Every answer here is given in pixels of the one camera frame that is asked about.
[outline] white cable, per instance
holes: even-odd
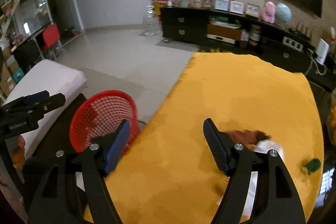
[[[310,57],[311,61],[310,61],[310,65],[309,65],[308,70],[305,72],[305,75],[307,75],[310,72],[310,70],[313,66],[313,63],[316,66],[316,71],[315,72],[318,73],[319,75],[325,75],[327,73],[327,67],[325,66],[325,64],[322,65],[324,67],[324,72],[321,73],[315,59],[313,58],[313,51],[311,49],[307,49],[307,54]]]

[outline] pink stuffed toy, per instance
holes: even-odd
[[[275,4],[268,1],[262,10],[262,18],[264,21],[269,23],[275,22]]]

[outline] red basket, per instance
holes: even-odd
[[[107,90],[86,100],[76,111],[70,124],[70,142],[76,152],[90,146],[91,138],[115,132],[120,122],[126,119],[131,124],[126,149],[139,135],[137,107],[133,99],[119,90]]]

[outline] globe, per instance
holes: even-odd
[[[275,8],[275,16],[277,19],[283,22],[288,22],[292,18],[292,12],[287,5],[283,3],[278,3]]]

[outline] transparent bottle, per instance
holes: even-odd
[[[144,34],[147,37],[161,33],[159,19],[154,12],[154,6],[147,6],[147,13],[143,16]]]

